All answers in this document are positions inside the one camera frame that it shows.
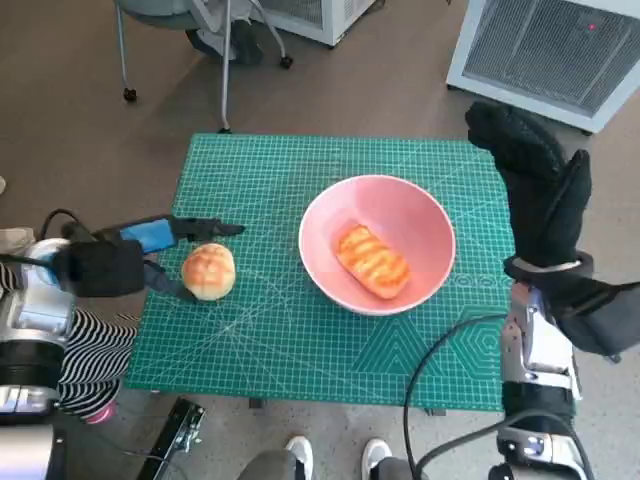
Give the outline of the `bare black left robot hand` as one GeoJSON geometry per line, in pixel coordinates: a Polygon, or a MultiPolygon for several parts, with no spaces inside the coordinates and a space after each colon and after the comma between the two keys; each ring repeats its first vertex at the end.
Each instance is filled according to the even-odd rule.
{"type": "Polygon", "coordinates": [[[112,242],[136,240],[141,244],[144,260],[145,286],[156,293],[189,302],[197,302],[182,282],[171,279],[159,264],[148,260],[148,254],[168,250],[180,240],[190,242],[211,241],[217,237],[230,237],[243,233],[243,225],[224,223],[218,218],[185,218],[158,215],[94,231],[100,240],[112,242]]]}

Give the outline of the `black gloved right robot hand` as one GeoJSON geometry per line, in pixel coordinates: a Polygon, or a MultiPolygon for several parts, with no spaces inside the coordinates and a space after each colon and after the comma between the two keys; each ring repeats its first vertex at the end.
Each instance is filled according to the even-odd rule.
{"type": "Polygon", "coordinates": [[[538,268],[577,262],[592,192],[589,153],[567,157],[541,123],[511,106],[477,101],[465,121],[468,140],[491,153],[505,184],[516,257],[538,268]]]}

